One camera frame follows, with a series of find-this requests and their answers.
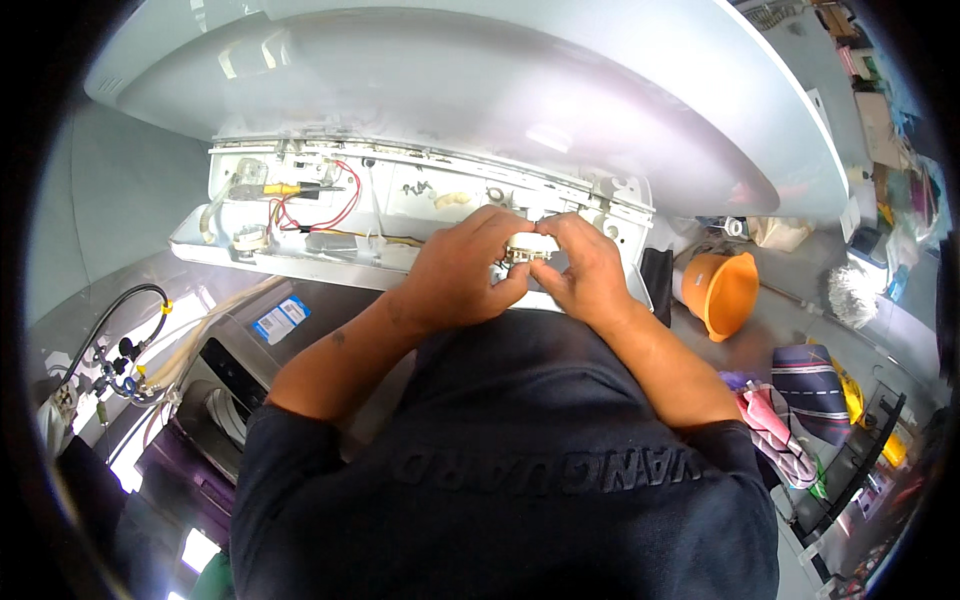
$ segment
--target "red wire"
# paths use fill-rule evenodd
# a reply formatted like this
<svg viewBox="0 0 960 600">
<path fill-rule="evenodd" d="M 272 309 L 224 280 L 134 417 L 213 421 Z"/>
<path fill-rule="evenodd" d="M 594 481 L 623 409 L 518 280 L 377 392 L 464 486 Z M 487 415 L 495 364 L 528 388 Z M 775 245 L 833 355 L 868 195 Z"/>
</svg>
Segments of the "red wire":
<svg viewBox="0 0 960 600">
<path fill-rule="evenodd" d="M 329 221 L 325 221 L 325 222 L 323 222 L 323 223 L 315 223 L 315 224 L 309 226 L 308 229 L 309 229 L 310 231 L 323 231 L 324 229 L 332 229 L 332 228 L 337 227 L 337 225 L 339 225 L 344 219 L 347 218 L 347 216 L 349 216 L 349 214 L 353 211 L 353 209 L 354 209 L 354 208 L 359 204 L 359 202 L 360 202 L 360 178 L 359 178 L 359 176 L 357 176 L 356 172 L 355 172 L 353 169 L 351 169 L 351 168 L 349 167 L 349 165 L 347 165 L 347 164 L 346 164 L 345 162 L 343 162 L 342 160 L 335 160 L 334 163 L 335 163 L 338 167 L 340 167 L 341 169 L 344 169 L 344 170 L 346 170 L 346 171 L 349 171 L 350 174 L 353 175 L 353 180 L 356 181 L 356 184 L 357 184 L 356 190 L 354 190 L 353 196 L 350 198 L 349 202 L 347 202 L 347 205 L 344 206 L 343 210 L 341 210 L 341 211 L 337 214 L 336 217 L 334 217 L 333 219 L 331 219 L 331 220 L 329 220 Z M 297 231 L 297 230 L 302 230 L 302 228 L 304 227 L 304 226 L 302 226 L 302 225 L 300 224 L 299 221 L 297 221 L 296 219 L 294 219 L 293 217 L 291 217 L 290 214 L 287 212 L 286 202 L 287 202 L 287 200 L 290 198 L 290 196 L 291 196 L 291 195 L 288 194 L 288 195 L 284 196 L 283 198 L 281 198 L 280 200 L 277 200 L 277 201 L 279 202 L 279 204 L 280 204 L 280 212 L 279 212 L 279 214 L 277 214 L 277 216 L 276 216 L 276 224 L 280 227 L 280 230 L 281 230 L 281 231 Z M 273 212 L 273 202 L 274 202 L 273 200 L 270 200 L 270 202 L 268 203 L 269 219 L 270 219 L 271 221 L 273 221 L 273 218 L 274 218 L 274 214 L 273 214 L 273 213 L 274 213 L 274 212 Z M 286 219 L 286 226 L 280 224 L 280 219 L 281 219 L 281 218 Z"/>
</svg>

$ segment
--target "person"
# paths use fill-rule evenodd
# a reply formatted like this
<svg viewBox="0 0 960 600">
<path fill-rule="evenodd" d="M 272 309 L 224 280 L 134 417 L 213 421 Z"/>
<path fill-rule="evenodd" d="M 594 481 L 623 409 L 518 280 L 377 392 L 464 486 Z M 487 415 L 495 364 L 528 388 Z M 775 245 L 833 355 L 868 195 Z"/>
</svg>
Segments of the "person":
<svg viewBox="0 0 960 600">
<path fill-rule="evenodd" d="M 569 269 L 491 285 L 534 230 Z M 528 274 L 565 314 L 507 310 Z M 346 464 L 338 425 L 415 348 L 392 421 Z M 230 556 L 240 598 L 773 598 L 777 541 L 731 392 L 630 296 L 614 242 L 486 205 L 277 374 Z"/>
</svg>

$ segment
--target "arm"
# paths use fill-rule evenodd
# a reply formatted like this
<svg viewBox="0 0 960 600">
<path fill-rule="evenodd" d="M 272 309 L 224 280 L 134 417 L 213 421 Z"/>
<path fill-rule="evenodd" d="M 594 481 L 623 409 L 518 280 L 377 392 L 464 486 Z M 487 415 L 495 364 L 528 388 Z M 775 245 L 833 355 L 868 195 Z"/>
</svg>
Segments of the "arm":
<svg viewBox="0 0 960 600">
<path fill-rule="evenodd" d="M 460 225 L 434 233 L 410 275 L 349 323 L 298 354 L 274 379 L 268 401 L 342 424 L 424 338 L 496 317 L 527 291 L 528 266 L 490 285 L 504 243 L 534 224 L 504 208 L 482 206 Z"/>
<path fill-rule="evenodd" d="M 633 374 L 657 416 L 686 429 L 740 420 L 736 401 L 720 376 L 630 296 L 614 242 L 579 215 L 565 213 L 537 224 L 557 238 L 569 257 L 562 274 L 542 260 L 531 275 L 566 314 L 588 324 Z"/>
</svg>

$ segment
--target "black cable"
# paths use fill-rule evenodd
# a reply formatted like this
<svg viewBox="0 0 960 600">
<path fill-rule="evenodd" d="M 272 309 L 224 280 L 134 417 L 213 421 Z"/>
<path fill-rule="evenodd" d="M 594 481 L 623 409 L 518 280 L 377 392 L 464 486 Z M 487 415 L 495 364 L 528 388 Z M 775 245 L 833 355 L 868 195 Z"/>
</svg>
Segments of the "black cable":
<svg viewBox="0 0 960 600">
<path fill-rule="evenodd" d="M 86 349 L 90 348 L 90 345 L 93 344 L 94 340 L 97 339 L 97 336 L 100 334 L 100 329 L 103 328 L 104 324 L 107 322 L 107 319 L 110 318 L 120 304 L 123 304 L 125 301 L 129 300 L 133 296 L 136 296 L 140 292 L 156 292 L 163 298 L 163 306 L 167 306 L 170 303 L 170 299 L 167 298 L 167 293 L 163 291 L 163 288 L 155 283 L 141 283 L 140 285 L 134 285 L 132 288 L 118 296 L 116 300 L 110 303 L 110 306 L 107 307 L 107 310 L 104 311 L 104 314 L 101 315 L 100 319 L 97 320 L 96 325 L 90 329 L 90 333 L 87 334 L 84 344 L 80 346 L 79 350 L 77 350 L 77 354 L 73 357 L 73 361 L 63 374 L 63 379 L 60 380 L 60 384 L 57 385 L 57 388 L 63 386 L 70 380 L 70 377 L 73 376 L 73 373 L 77 370 L 77 365 L 80 364 L 81 359 L 83 359 L 84 354 L 86 354 Z M 159 334 L 160 330 L 163 328 L 163 324 L 166 322 L 166 320 L 166 313 L 161 313 L 160 322 L 156 325 L 156 329 L 150 334 L 150 337 L 147 338 L 147 344 L 151 343 L 156 338 L 157 334 Z"/>
</svg>

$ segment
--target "white wall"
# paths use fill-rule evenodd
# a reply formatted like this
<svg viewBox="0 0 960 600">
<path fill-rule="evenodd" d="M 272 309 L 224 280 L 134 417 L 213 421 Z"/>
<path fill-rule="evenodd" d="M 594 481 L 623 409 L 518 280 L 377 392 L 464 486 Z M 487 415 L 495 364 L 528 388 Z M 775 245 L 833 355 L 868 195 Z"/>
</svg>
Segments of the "white wall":
<svg viewBox="0 0 960 600">
<path fill-rule="evenodd" d="M 37 192 L 26 325 L 166 249 L 174 228 L 207 202 L 208 148 L 86 99 L 72 110 Z"/>
</svg>

